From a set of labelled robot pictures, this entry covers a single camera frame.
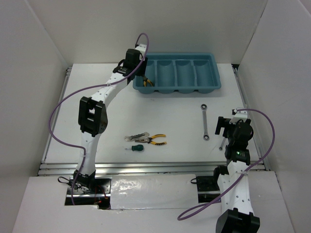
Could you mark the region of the yellow black combination pliers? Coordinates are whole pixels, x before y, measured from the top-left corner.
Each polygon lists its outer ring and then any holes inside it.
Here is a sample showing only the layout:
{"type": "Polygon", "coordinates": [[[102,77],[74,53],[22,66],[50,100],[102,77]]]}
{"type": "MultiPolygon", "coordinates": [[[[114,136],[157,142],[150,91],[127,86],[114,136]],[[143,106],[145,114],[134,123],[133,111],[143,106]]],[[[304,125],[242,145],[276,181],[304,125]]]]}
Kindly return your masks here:
{"type": "Polygon", "coordinates": [[[159,137],[166,137],[166,135],[165,134],[155,134],[155,135],[152,135],[149,137],[145,137],[142,139],[135,140],[135,142],[148,143],[148,144],[152,144],[152,145],[156,145],[156,146],[166,145],[167,144],[166,141],[164,141],[164,142],[155,142],[154,141],[154,139],[159,138],[159,137]]]}

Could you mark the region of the yellow black long-nose pliers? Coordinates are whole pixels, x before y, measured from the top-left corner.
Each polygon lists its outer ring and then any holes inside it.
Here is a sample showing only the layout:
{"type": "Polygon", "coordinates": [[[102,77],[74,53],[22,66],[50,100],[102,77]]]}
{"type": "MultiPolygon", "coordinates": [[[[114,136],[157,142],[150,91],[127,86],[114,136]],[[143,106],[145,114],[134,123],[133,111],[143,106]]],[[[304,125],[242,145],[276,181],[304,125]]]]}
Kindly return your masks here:
{"type": "Polygon", "coordinates": [[[146,76],[143,76],[142,78],[143,78],[143,86],[144,87],[147,87],[148,85],[154,86],[154,84],[146,76]]]}

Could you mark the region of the green stubby screwdriver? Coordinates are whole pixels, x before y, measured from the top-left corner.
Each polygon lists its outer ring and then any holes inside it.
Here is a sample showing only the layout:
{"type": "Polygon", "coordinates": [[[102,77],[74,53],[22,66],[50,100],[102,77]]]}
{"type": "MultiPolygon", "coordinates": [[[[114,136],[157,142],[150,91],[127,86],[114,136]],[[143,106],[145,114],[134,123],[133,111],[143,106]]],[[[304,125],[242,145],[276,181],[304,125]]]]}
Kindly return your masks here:
{"type": "Polygon", "coordinates": [[[138,144],[138,145],[133,145],[130,148],[125,148],[126,150],[131,150],[131,151],[143,151],[144,150],[144,146],[142,144],[138,144]]]}

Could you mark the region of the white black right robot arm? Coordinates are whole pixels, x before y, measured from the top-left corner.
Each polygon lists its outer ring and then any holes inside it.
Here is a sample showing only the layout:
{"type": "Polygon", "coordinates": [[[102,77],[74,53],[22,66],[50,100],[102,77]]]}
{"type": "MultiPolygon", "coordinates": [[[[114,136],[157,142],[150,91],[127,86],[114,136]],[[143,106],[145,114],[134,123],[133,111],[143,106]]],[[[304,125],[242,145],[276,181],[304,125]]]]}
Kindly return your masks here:
{"type": "Polygon", "coordinates": [[[254,215],[251,205],[246,171],[250,167],[247,146],[254,134],[250,122],[247,117],[218,117],[215,133],[220,134],[223,128],[228,145],[225,146],[226,165],[217,166],[211,179],[212,186],[222,196],[217,233],[256,233],[260,228],[260,218],[254,215]]]}

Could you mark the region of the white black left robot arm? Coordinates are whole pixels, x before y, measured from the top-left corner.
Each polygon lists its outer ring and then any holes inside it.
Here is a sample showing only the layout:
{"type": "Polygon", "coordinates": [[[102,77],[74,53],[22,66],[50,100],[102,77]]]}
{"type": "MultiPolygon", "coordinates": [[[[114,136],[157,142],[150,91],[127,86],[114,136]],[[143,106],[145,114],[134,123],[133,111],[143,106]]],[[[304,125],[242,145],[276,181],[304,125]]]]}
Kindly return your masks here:
{"type": "Polygon", "coordinates": [[[148,58],[145,45],[128,49],[125,59],[112,71],[105,86],[91,97],[82,97],[79,104],[78,124],[82,132],[82,150],[73,174],[75,184],[84,193],[96,188],[95,156],[101,134],[108,125],[107,108],[114,97],[136,77],[145,75],[148,58]]]}

